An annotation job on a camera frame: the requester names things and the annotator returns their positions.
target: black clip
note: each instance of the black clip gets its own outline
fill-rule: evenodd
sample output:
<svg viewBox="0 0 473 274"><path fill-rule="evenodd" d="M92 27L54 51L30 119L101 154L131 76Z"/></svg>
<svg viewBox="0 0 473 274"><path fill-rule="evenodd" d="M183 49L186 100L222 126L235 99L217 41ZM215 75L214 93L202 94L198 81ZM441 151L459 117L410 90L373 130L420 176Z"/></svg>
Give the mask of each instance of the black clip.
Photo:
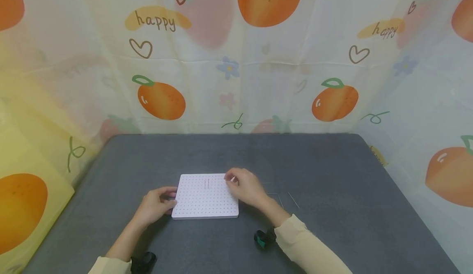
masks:
<svg viewBox="0 0 473 274"><path fill-rule="evenodd" d="M276 242L276 233L274 233L274 228L270 228L266 233L258 230L253 236L253 239L262 249L265 249Z"/></svg>
<svg viewBox="0 0 473 274"><path fill-rule="evenodd" d="M150 274L156 262L156 255L152 252L146 252L142 258L131 257L131 273Z"/></svg>

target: white pegboard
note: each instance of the white pegboard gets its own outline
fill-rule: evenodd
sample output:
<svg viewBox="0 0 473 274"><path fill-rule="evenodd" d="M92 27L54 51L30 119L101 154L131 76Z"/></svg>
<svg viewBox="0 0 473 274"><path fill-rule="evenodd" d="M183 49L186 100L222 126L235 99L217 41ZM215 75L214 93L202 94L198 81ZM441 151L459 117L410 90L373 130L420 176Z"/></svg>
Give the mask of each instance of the white pegboard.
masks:
<svg viewBox="0 0 473 274"><path fill-rule="evenodd" d="M175 220L231 219L239 215L235 199L224 180L224 173L183 174L177 188Z"/></svg>

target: blue flower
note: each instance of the blue flower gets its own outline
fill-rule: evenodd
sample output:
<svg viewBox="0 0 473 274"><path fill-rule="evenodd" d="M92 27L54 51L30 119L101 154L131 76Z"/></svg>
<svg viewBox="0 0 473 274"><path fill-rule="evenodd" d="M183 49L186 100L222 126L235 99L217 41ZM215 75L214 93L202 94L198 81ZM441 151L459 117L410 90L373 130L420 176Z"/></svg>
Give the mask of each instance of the blue flower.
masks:
<svg viewBox="0 0 473 274"><path fill-rule="evenodd" d="M410 75L413 73L414 68L417 66L417 60L411 60L410 56L404 56L401 62L395 63L393 68L396 70L394 73L395 76L404 73Z"/></svg>
<svg viewBox="0 0 473 274"><path fill-rule="evenodd" d="M217 65L217 69L225 73L226 80L230 80L231 76L240 77L240 73L238 72L240 67L239 63L235 60L230 60L227 56L224 56L222 60L223 63Z"/></svg>

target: printed fabric backdrop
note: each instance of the printed fabric backdrop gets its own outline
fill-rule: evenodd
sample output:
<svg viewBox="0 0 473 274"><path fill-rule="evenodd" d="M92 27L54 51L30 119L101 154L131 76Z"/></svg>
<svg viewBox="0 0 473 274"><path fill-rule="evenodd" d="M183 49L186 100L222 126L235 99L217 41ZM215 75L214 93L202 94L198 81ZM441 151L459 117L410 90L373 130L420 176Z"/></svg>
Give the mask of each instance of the printed fabric backdrop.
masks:
<svg viewBox="0 0 473 274"><path fill-rule="evenodd" d="M0 272L116 134L355 132L473 273L473 0L0 3Z"/></svg>

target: metal rod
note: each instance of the metal rod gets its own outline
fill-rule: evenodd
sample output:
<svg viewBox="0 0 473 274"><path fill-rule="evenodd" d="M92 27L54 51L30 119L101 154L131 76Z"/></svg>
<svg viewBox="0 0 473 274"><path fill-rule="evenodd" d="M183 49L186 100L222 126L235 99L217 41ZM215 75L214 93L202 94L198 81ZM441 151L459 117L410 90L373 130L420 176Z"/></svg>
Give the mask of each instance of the metal rod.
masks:
<svg viewBox="0 0 473 274"><path fill-rule="evenodd" d="M287 193L289 194L289 196L291 197L291 199L294 201L294 203L296 204L297 208L298 208L298 209L301 209L301 208L299 207L299 205L297 204L296 200L295 200L294 198L292 198L292 195L289 193L289 191L287 191Z"/></svg>

